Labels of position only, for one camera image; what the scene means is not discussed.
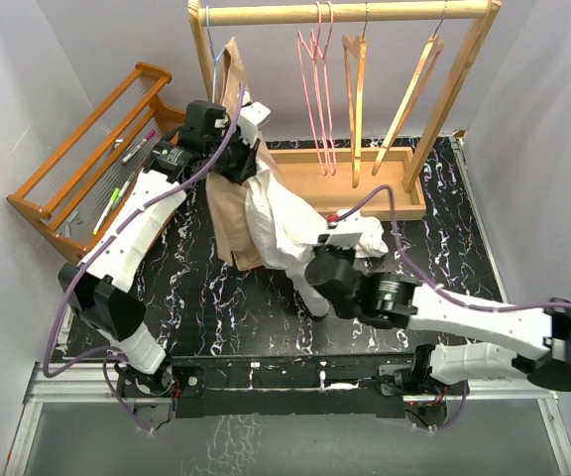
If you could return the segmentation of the green capped marker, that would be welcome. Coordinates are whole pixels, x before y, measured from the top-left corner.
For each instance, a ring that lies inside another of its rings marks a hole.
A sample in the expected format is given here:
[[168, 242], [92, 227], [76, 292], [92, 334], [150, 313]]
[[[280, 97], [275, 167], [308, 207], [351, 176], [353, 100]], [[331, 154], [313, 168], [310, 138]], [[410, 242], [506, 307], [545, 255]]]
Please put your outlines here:
[[111, 211], [111, 209], [113, 208], [119, 194], [120, 194], [120, 188], [115, 187], [112, 194], [110, 195], [110, 198], [109, 198], [104, 210], [103, 210], [103, 215], [107, 214]]

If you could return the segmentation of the beige t shirt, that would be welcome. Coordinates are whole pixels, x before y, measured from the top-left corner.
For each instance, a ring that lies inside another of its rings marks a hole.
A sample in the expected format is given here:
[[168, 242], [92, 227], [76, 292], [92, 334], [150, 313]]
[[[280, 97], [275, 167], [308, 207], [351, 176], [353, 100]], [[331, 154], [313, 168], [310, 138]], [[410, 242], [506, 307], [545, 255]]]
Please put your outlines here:
[[[236, 38], [224, 47], [220, 68], [218, 103], [232, 114], [238, 104], [240, 85], [247, 82]], [[207, 175], [207, 204], [218, 257], [240, 271], [248, 271], [263, 265], [246, 219], [247, 180], [251, 177], [251, 167], [246, 164], [247, 158], [243, 158], [239, 165], [229, 166], [229, 158], [226, 153]]]

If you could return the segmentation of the white t shirt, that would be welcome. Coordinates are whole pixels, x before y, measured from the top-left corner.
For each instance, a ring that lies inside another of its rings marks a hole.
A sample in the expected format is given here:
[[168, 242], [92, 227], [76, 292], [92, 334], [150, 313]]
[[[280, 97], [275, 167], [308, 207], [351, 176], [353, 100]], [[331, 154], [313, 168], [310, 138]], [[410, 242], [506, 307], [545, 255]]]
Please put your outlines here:
[[[304, 277], [314, 257], [313, 247], [326, 233], [327, 221], [306, 201], [280, 184], [264, 163], [247, 180], [246, 219], [263, 265], [285, 271], [305, 306], [315, 317], [325, 316], [329, 302]], [[367, 250], [356, 250], [358, 258], [379, 258], [389, 252], [383, 239], [384, 228], [376, 217], [364, 217], [371, 226]]]

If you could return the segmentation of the purple capped marker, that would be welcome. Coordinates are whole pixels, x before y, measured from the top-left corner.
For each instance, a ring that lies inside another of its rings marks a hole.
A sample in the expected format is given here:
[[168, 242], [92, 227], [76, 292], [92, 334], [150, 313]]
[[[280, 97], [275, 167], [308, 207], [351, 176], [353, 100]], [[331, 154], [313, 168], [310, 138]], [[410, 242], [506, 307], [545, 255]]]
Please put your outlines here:
[[121, 157], [120, 164], [124, 167], [151, 139], [157, 134], [155, 129], [152, 129], [143, 139], [137, 144], [131, 146], [127, 152]]

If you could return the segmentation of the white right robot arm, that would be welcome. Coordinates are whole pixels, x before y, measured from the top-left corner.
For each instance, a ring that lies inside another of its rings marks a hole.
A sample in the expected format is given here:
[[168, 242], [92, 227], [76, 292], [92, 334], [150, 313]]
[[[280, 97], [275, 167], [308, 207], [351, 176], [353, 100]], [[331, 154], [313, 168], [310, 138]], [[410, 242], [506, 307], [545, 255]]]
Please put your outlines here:
[[525, 379], [571, 392], [571, 307], [554, 298], [525, 308], [449, 293], [395, 273], [366, 275], [355, 251], [322, 243], [304, 278], [337, 316], [375, 328], [437, 331], [468, 338], [465, 345], [416, 347], [410, 369], [386, 384], [405, 394], [430, 394], [467, 380]]

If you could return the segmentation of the orange wooden shelf rack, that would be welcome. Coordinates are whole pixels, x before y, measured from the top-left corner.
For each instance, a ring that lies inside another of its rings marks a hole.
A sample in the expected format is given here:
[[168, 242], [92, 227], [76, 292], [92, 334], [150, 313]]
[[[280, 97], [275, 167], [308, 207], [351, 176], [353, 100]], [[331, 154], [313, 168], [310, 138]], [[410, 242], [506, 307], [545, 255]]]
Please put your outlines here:
[[180, 124], [184, 112], [166, 105], [161, 91], [171, 73], [138, 62], [134, 69], [24, 183], [6, 197], [67, 261], [77, 262], [100, 239], [95, 223], [112, 191], [136, 170], [155, 141], [126, 165], [127, 151], [152, 132]]

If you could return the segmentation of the light wooden hanger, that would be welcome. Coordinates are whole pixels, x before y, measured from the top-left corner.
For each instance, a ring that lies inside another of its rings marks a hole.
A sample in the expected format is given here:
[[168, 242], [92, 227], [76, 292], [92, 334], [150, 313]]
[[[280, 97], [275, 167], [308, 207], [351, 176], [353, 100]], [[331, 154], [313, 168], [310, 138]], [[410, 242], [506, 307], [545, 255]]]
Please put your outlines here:
[[445, 1], [439, 23], [435, 27], [432, 35], [429, 37], [424, 46], [411, 80], [400, 102], [400, 106], [384, 138], [381, 149], [376, 155], [372, 168], [373, 176], [378, 174], [387, 152], [390, 150], [394, 141], [398, 137], [401, 129], [403, 128], [403, 125], [411, 114], [415, 104], [417, 103], [417, 100], [419, 99], [428, 80], [430, 79], [435, 65], [437, 64], [439, 56], [444, 47], [444, 41], [439, 36], [439, 29], [443, 23], [444, 14], [447, 12], [447, 10], [448, 2]]

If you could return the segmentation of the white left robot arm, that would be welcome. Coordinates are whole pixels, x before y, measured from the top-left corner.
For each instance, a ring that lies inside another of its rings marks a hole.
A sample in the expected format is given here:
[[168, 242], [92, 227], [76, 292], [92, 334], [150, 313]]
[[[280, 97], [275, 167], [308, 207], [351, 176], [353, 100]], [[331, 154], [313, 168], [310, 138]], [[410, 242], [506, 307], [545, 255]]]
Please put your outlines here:
[[58, 273], [63, 289], [44, 359], [49, 361], [67, 310], [72, 310], [122, 354], [139, 372], [149, 394], [166, 393], [173, 380], [163, 365], [166, 352], [144, 322], [145, 305], [130, 296], [136, 272], [168, 220], [185, 201], [186, 192], [215, 171], [240, 184], [255, 174], [260, 129], [271, 111], [243, 98], [233, 114], [203, 100], [191, 102], [182, 126], [152, 148], [127, 188], [124, 202], [94, 248]]

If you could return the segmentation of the white green marker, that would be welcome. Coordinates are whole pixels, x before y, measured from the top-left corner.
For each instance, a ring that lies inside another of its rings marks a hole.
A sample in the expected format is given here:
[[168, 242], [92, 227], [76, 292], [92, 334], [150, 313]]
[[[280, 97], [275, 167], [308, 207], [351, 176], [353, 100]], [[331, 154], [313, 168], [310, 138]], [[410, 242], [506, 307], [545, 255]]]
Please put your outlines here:
[[96, 225], [95, 225], [94, 228], [93, 228], [92, 234], [93, 234], [94, 236], [96, 236], [96, 235], [98, 234], [98, 232], [100, 231], [101, 226], [103, 225], [104, 221], [108, 218], [110, 212], [111, 212], [112, 210], [114, 210], [114, 209], [117, 207], [119, 201], [121, 200], [122, 196], [123, 196], [123, 195], [125, 194], [125, 192], [127, 191], [127, 188], [128, 188], [128, 186], [131, 184], [131, 182], [133, 181], [134, 177], [135, 177], [135, 173], [134, 173], [134, 172], [131, 172], [131, 173], [128, 175], [128, 177], [127, 177], [127, 179], [125, 180], [125, 182], [124, 182], [120, 187], [116, 187], [116, 188], [113, 190], [113, 192], [112, 192], [112, 194], [111, 194], [111, 196], [110, 196], [110, 198], [109, 198], [108, 203], [106, 204], [106, 206], [105, 206], [105, 208], [103, 209], [103, 211], [102, 211], [102, 213], [101, 213], [101, 215], [100, 215], [100, 217], [99, 217], [99, 219], [98, 219]]

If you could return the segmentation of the wooden clothes rack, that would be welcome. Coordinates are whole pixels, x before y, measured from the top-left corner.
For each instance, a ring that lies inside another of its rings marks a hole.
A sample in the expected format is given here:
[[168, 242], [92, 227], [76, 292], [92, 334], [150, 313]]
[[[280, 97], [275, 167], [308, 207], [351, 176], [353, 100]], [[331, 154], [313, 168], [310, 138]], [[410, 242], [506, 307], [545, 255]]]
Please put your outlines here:
[[[417, 21], [439, 19], [445, 1], [384, 2], [369, 4], [369, 22]], [[426, 211], [419, 179], [443, 124], [472, 68], [473, 63], [488, 36], [501, 9], [498, 1], [447, 1], [446, 19], [469, 19], [472, 24], [459, 48], [446, 83], [443, 86], [431, 116], [424, 128], [416, 149], [392, 145], [376, 176], [372, 168], [379, 147], [362, 145], [361, 176], [356, 188], [351, 184], [351, 150], [336, 149], [337, 172], [324, 177], [320, 172], [315, 148], [278, 150], [275, 156], [285, 181], [285, 186], [306, 200], [319, 212], [344, 208], [360, 191], [387, 184], [396, 197], [397, 213], [402, 220], [418, 220]], [[208, 50], [205, 9], [198, 1], [187, 4], [188, 20], [203, 75], [213, 72], [213, 58]], [[333, 6], [334, 26], [337, 23], [354, 23], [365, 20], [365, 3]], [[322, 32], [328, 32], [329, 11], [320, 4], [323, 17]], [[211, 27], [268, 26], [286, 24], [317, 25], [316, 6], [258, 6], [210, 8]]]

